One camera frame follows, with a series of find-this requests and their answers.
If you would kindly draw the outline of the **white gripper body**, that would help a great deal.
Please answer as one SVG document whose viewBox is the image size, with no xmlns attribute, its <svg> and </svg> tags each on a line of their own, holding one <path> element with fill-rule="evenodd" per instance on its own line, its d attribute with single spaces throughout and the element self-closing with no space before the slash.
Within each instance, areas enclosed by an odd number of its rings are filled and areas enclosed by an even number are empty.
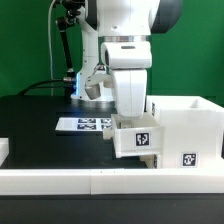
<svg viewBox="0 0 224 224">
<path fill-rule="evenodd" d="M 114 101 L 121 118 L 141 118 L 144 113 L 147 71 L 113 70 Z"/>
</svg>

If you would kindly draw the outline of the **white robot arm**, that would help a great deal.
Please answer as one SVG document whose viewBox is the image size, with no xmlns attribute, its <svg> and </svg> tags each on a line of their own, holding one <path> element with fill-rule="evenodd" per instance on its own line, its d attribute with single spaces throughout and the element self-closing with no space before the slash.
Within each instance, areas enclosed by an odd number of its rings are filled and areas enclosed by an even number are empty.
<svg viewBox="0 0 224 224">
<path fill-rule="evenodd" d="M 141 118 L 152 66 L 149 36 L 172 29 L 182 7 L 182 0 L 84 0 L 78 17 L 83 64 L 72 98 L 114 103 L 123 119 Z"/>
</svg>

